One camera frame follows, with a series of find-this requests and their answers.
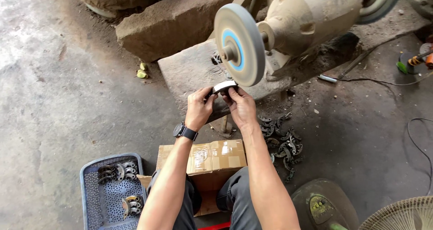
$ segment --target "blue ring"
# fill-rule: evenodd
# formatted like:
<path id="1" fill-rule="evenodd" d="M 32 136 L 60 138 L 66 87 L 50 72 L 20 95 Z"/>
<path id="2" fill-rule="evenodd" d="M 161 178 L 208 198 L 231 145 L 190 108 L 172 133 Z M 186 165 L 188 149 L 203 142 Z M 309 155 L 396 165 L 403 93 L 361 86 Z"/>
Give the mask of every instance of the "blue ring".
<path id="1" fill-rule="evenodd" d="M 223 42 L 222 42 L 223 47 L 226 45 L 225 40 L 228 36 L 230 36 L 231 38 L 233 38 L 235 40 L 236 45 L 238 46 L 239 52 L 241 54 L 241 62 L 239 63 L 238 66 L 233 64 L 232 61 L 229 61 L 229 63 L 233 67 L 233 69 L 235 69 L 235 71 L 242 71 L 245 64 L 244 64 L 244 60 L 243 60 L 243 50 L 242 50 L 241 42 L 239 41 L 238 37 L 231 30 L 226 29 L 223 32 Z"/>

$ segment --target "leg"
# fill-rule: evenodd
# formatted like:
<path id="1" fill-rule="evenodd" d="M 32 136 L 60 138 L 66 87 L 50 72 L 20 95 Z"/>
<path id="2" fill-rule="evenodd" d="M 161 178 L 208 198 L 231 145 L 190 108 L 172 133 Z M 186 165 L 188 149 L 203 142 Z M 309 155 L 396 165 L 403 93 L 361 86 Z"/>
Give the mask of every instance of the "leg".
<path id="1" fill-rule="evenodd" d="M 156 178 L 159 175 L 160 170 L 156 171 L 152 175 L 149 186 L 147 188 L 147 195 L 149 195 L 152 186 L 154 185 Z M 193 213 L 193 197 L 194 197 L 194 187 L 192 184 L 186 180 L 185 182 L 185 194 L 184 201 L 182 202 L 181 210 L 176 218 L 175 224 L 173 226 L 174 230 L 197 230 L 194 222 Z"/>
<path id="2" fill-rule="evenodd" d="M 236 172 L 216 196 L 220 211 L 232 212 L 230 230 L 262 230 L 249 192 L 248 167 Z"/>

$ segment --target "bench grinder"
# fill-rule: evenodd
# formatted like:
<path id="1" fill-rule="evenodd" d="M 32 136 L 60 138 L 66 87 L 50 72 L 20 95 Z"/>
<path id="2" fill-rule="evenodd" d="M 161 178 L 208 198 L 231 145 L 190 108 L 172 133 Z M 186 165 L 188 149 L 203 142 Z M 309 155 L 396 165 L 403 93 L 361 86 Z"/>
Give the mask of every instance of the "bench grinder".
<path id="1" fill-rule="evenodd" d="M 215 16 L 215 42 L 222 62 L 241 86 L 257 84 L 265 72 L 265 50 L 292 58 L 347 33 L 354 24 L 384 17 L 397 0 L 273 0 L 264 21 L 256 23 L 237 4 Z"/>

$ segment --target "dusty floor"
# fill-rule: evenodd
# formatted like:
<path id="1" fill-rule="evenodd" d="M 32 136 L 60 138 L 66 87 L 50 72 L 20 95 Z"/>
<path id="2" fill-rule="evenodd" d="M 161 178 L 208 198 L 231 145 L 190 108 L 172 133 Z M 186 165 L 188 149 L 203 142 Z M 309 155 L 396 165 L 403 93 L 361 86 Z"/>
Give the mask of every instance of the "dusty floor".
<path id="1" fill-rule="evenodd" d="M 181 117 L 158 70 L 150 73 L 155 83 L 134 78 L 139 60 L 117 45 L 111 26 L 116 22 L 78 0 L 1 3 L 0 229 L 82 229 L 81 167 L 136 152 L 150 174 L 158 145 L 173 142 L 172 129 Z M 350 76 L 410 82 L 414 77 L 403 77 L 394 64 L 400 50 L 415 51 L 418 45 L 414 36 L 387 43 Z M 412 117 L 433 117 L 432 89 L 431 80 L 387 88 L 312 79 L 295 87 L 295 97 L 283 108 L 276 108 L 280 103 L 274 98 L 258 101 L 262 115 L 276 118 L 291 111 L 293 118 L 284 125 L 303 137 L 304 161 L 295 167 L 289 192 L 314 178 L 332 179 L 360 221 L 382 206 L 425 194 L 427 160 L 409 141 L 405 124 Z M 413 128 L 432 155 L 433 125 Z M 197 143 L 218 139 L 205 128 Z"/>

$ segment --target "wristwatch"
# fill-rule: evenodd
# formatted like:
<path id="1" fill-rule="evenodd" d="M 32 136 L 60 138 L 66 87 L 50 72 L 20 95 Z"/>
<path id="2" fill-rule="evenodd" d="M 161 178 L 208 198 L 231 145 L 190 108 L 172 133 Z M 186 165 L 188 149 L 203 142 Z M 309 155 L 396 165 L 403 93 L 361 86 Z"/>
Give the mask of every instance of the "wristwatch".
<path id="1" fill-rule="evenodd" d="M 192 141 L 195 141 L 195 138 L 197 138 L 198 133 L 194 130 L 191 130 L 185 126 L 185 122 L 181 122 L 180 124 L 176 125 L 175 130 L 173 131 L 173 137 L 179 138 L 181 136 L 186 137 Z"/>

